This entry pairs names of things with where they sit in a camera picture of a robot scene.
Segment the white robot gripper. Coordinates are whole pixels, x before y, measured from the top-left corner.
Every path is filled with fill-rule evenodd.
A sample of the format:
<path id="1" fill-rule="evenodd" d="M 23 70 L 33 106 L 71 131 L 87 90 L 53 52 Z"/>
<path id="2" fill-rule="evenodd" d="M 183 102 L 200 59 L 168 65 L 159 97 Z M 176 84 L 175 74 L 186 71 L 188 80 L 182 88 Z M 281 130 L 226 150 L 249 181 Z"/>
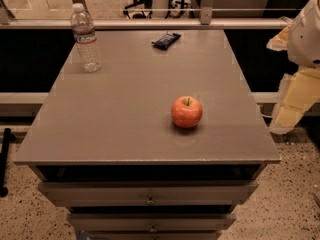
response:
<path id="1" fill-rule="evenodd" d="M 293 20 L 271 38 L 266 47 L 273 51 L 287 49 L 288 59 L 300 67 L 294 75 L 280 81 L 277 102 L 269 130 L 287 134 L 320 99 L 320 0 L 309 0 Z"/>

